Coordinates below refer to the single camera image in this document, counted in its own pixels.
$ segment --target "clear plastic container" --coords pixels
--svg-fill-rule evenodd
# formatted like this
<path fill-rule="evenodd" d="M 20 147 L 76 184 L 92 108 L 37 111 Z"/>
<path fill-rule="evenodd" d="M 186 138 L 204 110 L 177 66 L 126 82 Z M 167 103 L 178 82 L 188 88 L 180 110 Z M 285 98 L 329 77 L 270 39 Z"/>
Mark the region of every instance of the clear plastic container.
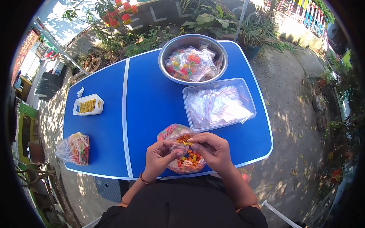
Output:
<path fill-rule="evenodd" d="M 231 78 L 231 79 L 215 81 L 215 82 L 205 84 L 205 85 L 185 87 L 182 90 L 182 96 L 184 98 L 185 107 L 187 105 L 186 99 L 187 99 L 187 96 L 188 96 L 188 92 L 195 93 L 195 92 L 198 92 L 201 89 L 202 90 L 220 89 L 223 86 L 231 86 L 231 85 L 237 86 L 237 85 L 240 85 L 240 84 L 243 86 L 243 91 L 242 90 L 238 91 L 238 94 L 240 95 L 239 96 L 240 100 L 243 102 L 244 106 L 247 107 L 253 113 L 253 115 L 251 117 L 249 117 L 247 120 L 253 119 L 256 116 L 256 108 L 255 108 L 255 104 L 252 100 L 250 90 L 248 89 L 247 84 L 246 84 L 246 82 L 243 78 Z M 188 116 L 188 121 L 189 121 L 190 128 L 194 131 L 197 131 L 197 132 L 209 131 L 209 130 L 212 130 L 212 129 L 217 129 L 217 128 L 233 125 L 233 124 L 236 124 L 236 123 L 240 123 L 237 120 L 237 121 L 233 121 L 233 122 L 230 122 L 230 123 L 226 122 L 226 123 L 223 123 L 223 124 L 220 124 L 220 125 L 215 125 L 215 126 L 194 128 L 193 122 L 192 122 L 192 119 L 191 119 L 190 111 L 188 111 L 188 109 L 185 109 L 185 110 L 186 110 L 186 114 Z"/>

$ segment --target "wrist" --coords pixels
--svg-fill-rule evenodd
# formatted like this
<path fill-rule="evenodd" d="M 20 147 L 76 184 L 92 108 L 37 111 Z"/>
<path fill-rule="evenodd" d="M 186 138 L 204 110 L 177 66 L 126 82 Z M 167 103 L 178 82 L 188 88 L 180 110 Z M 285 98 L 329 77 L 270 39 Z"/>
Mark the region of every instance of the wrist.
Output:
<path fill-rule="evenodd" d="M 144 181 L 146 181 L 147 183 L 155 183 L 156 182 L 156 178 L 155 176 L 151 175 L 150 172 L 146 172 L 144 171 L 142 173 L 142 179 Z"/>
<path fill-rule="evenodd" d="M 236 172 L 239 172 L 236 167 L 231 163 L 228 166 L 224 167 L 221 171 L 218 172 L 218 174 L 223 178 L 231 177 Z"/>

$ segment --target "black shirt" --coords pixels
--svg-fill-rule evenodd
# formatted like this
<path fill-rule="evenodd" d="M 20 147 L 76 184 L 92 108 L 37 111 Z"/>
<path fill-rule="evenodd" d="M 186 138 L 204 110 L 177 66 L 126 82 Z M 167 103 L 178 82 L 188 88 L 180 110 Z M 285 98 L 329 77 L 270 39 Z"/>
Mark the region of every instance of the black shirt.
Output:
<path fill-rule="evenodd" d="M 268 227 L 255 207 L 235 212 L 231 200 L 213 188 L 157 183 L 136 193 L 127 208 L 112 206 L 95 228 Z"/>

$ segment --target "stainless steel bowl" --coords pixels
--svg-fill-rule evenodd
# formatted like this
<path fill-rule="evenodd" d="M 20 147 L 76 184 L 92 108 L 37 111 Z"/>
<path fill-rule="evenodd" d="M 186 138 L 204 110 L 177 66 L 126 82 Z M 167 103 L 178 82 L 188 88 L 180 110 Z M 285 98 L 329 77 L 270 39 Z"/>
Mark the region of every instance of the stainless steel bowl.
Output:
<path fill-rule="evenodd" d="M 183 81 L 183 80 L 179 80 L 177 78 L 172 77 L 165 68 L 165 60 L 169 59 L 170 55 L 174 51 L 178 50 L 179 48 L 182 48 L 182 47 L 188 48 L 189 46 L 199 48 L 200 40 L 211 43 L 209 49 L 217 53 L 215 56 L 215 60 L 217 58 L 219 58 L 220 55 L 223 55 L 222 67 L 221 67 L 219 74 L 216 75 L 214 78 L 209 79 L 207 81 L 203 81 L 203 82 L 188 82 L 188 81 Z M 219 79 L 224 74 L 224 72 L 226 71 L 227 66 L 228 66 L 228 55 L 227 55 L 226 50 L 223 48 L 223 46 L 220 43 L 218 43 L 215 39 L 212 39 L 208 36 L 199 35 L 199 34 L 186 34 L 186 35 L 175 37 L 174 39 L 170 40 L 163 46 L 163 48 L 161 49 L 160 54 L 158 56 L 158 65 L 159 65 L 162 73 L 164 73 L 164 75 L 166 75 L 166 77 L 168 77 L 170 80 L 172 80 L 174 82 L 177 82 L 177 83 L 180 83 L 183 85 L 204 85 L 204 84 L 208 84 L 210 82 L 213 82 L 213 81 Z"/>

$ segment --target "stool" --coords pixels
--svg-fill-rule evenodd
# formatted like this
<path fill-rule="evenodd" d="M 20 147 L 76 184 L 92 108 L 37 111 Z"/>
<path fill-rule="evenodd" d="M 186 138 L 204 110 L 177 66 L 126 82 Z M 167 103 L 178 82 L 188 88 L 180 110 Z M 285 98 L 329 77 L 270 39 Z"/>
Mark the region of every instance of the stool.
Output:
<path fill-rule="evenodd" d="M 129 182 L 125 180 L 95 177 L 95 185 L 101 197 L 116 203 L 120 203 L 129 190 Z"/>

